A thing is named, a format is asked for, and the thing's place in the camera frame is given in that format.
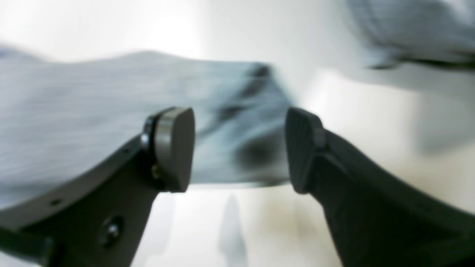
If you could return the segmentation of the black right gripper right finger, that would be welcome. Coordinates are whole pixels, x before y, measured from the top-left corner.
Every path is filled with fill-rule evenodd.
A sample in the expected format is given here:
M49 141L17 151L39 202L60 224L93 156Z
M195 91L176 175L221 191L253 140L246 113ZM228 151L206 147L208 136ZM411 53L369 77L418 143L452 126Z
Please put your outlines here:
M415 189L289 108L285 145L297 193L322 206L345 267L473 267L474 215Z

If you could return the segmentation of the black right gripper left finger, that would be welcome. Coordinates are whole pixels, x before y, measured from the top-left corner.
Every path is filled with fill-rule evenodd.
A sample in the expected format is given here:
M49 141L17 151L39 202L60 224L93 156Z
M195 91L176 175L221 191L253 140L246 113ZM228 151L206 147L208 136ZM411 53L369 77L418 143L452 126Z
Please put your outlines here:
M195 144L192 108L149 116L99 165L1 211L1 251L41 267L128 267L160 192L185 192Z

